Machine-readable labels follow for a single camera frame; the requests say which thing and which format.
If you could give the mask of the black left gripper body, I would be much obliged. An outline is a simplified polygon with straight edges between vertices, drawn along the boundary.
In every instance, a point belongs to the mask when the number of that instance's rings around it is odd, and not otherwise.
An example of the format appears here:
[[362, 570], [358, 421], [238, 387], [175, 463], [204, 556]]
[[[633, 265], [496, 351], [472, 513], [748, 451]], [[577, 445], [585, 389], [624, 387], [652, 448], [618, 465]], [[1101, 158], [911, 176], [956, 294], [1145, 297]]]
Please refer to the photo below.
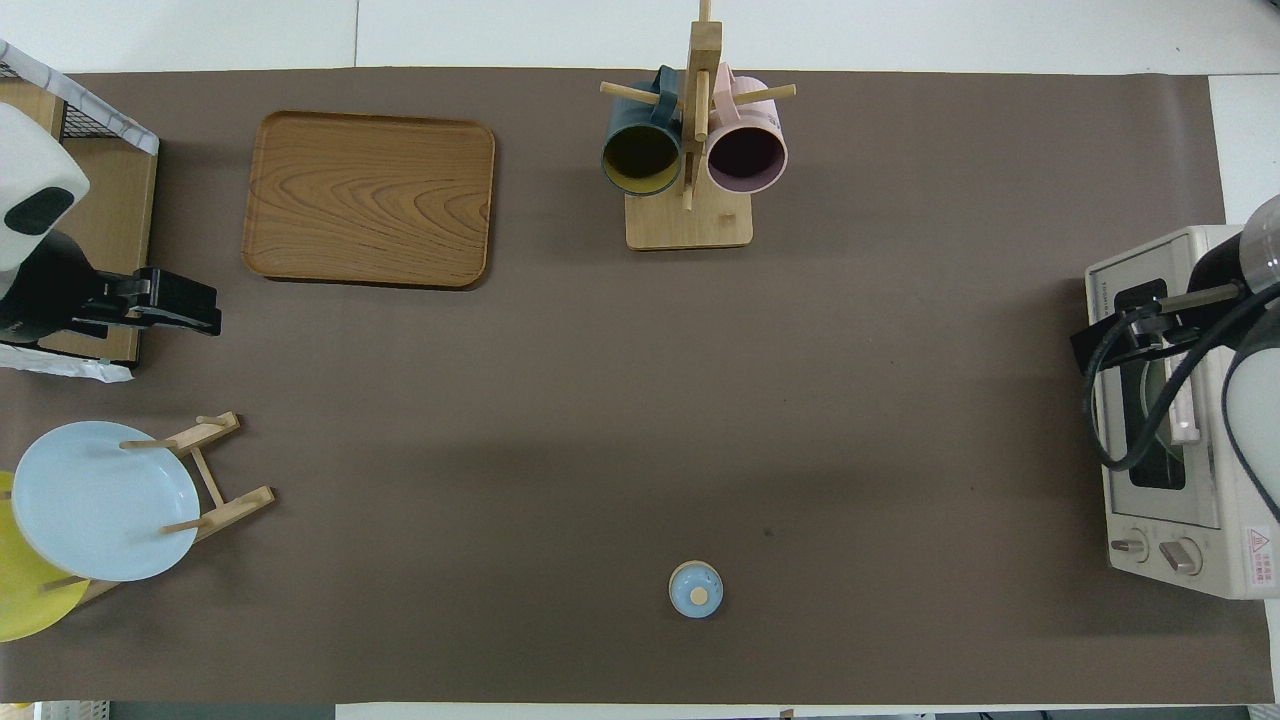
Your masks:
[[106, 338], [111, 325], [141, 328], [128, 316], [128, 302], [111, 292], [128, 275], [92, 266], [79, 245], [50, 231], [32, 254], [3, 273], [1, 340], [35, 345], [60, 331]]

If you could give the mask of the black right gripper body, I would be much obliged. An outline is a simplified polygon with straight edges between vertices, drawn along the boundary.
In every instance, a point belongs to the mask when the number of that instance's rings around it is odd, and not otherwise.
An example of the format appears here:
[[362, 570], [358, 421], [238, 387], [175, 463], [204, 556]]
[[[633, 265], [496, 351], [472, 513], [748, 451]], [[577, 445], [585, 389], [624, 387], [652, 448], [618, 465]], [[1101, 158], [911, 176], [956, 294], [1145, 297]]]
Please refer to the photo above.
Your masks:
[[1217, 323], [1253, 295], [1242, 269], [1240, 238], [1211, 249], [1194, 265], [1187, 292], [1160, 301], [1180, 323]]

